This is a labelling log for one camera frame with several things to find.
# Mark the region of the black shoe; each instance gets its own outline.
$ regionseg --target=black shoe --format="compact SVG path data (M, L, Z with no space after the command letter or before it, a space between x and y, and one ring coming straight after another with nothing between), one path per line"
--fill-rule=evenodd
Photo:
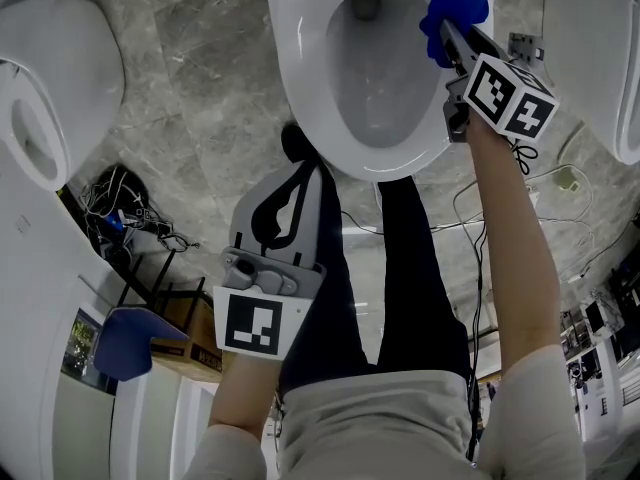
M291 121L285 124L280 138L284 154L292 163L302 160L320 161L320 155L311 145L298 123Z

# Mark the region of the gray marble floor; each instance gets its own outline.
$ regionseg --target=gray marble floor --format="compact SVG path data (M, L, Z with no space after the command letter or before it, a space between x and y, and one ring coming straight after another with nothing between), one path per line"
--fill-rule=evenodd
M120 46L126 92L118 121L103 145L73 180L78 188L107 165L121 161L147 184L162 213L176 229L201 242L181 255L170 278L189 282L206 275L209 286L221 279L218 255L227 244L235 203L265 174L286 162L279 130L291 118L279 76L267 0L93 0L104 11ZM510 31L542 32L544 0L496 0L495 36L506 44ZM532 175L557 165L557 155L579 125L563 103L540 144ZM640 201L639 167L617 163L588 129L582 129L564 155L580 167L593 187L593 203L584 221L593 229L595 252L611 243ZM563 191L546 176L530 182L539 196L541 217L574 219L589 203L588 184ZM360 224L379 226L381 215L372 185L336 173L343 208ZM453 195L473 181L464 145L452 146L419 172L416 182L432 225L455 222ZM475 190L460 198L463 217L480 210ZM345 226L352 223L345 220ZM586 226L545 222L559 271L577 272L589 254ZM584 280L563 284L564 305L599 282L638 236L634 229L594 262ZM475 306L476 266L470 245L458 230L434 234L442 276L464 320ZM138 243L147 265L157 268L164 252ZM364 346L377 356L384 323L384 249L378 236L348 238L351 269ZM153 268L146 273L152 277ZM485 297L491 299L488 262ZM416 300L428 298L421 287Z

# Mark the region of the toilet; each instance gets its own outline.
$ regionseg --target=toilet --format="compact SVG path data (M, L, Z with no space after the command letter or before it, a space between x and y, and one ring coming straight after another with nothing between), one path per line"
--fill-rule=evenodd
M640 0L545 0L556 94L620 162L640 160Z
M418 24L429 1L269 0L293 114L354 178L410 176L449 145L442 106L456 75L427 57ZM480 28L493 35L492 13Z
M124 92L120 52L86 0L0 10L0 141L25 173L58 190L100 144Z

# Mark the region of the sleeve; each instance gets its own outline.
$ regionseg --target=sleeve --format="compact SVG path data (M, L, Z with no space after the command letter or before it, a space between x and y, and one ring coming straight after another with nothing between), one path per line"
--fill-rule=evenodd
M213 425L198 445L183 480L265 480L267 466L258 440L236 427Z
M536 350L503 377L480 442L478 468L492 478L585 478L582 439L562 349Z

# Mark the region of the forearm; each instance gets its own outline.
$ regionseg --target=forearm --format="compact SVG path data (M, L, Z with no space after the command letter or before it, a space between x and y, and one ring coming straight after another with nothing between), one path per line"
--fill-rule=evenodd
M519 166L507 142L474 116L467 133L484 219L502 370L559 342L560 286Z
M280 361L237 355L216 391L209 425L238 427L260 441L281 367Z

